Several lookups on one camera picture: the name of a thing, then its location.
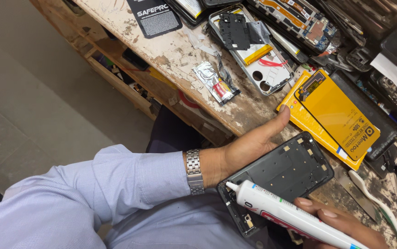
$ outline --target grey floor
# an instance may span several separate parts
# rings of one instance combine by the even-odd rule
[[[0,0],[1,193],[109,145],[144,152],[152,125],[28,0]]]

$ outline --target metal watch strap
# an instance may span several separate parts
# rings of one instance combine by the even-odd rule
[[[186,166],[188,185],[191,189],[192,195],[200,195],[205,193],[203,187],[203,176],[200,171],[199,149],[190,150],[186,152]]]

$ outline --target white glue tube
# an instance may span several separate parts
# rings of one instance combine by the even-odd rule
[[[240,185],[230,182],[226,185],[235,191],[238,204],[299,235],[340,249],[369,249],[257,184],[246,180]]]

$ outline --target glue nozzle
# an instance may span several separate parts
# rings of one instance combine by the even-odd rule
[[[227,185],[230,189],[234,190],[235,192],[237,192],[238,189],[240,188],[239,185],[234,184],[234,183],[231,183],[231,182],[226,182],[226,185]]]

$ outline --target fingernail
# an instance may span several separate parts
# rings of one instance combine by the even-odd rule
[[[299,198],[299,202],[303,206],[312,206],[312,201],[305,199],[305,198]]]
[[[329,211],[329,210],[326,210],[326,209],[323,209],[323,208],[322,208],[322,212],[323,212],[323,214],[326,215],[327,217],[331,217],[331,218],[337,217],[337,214],[336,214],[336,213],[333,213],[333,212],[331,212],[331,211]]]
[[[285,105],[281,105],[281,106],[280,106],[279,113],[282,112],[282,111],[284,111],[284,106],[285,106]]]

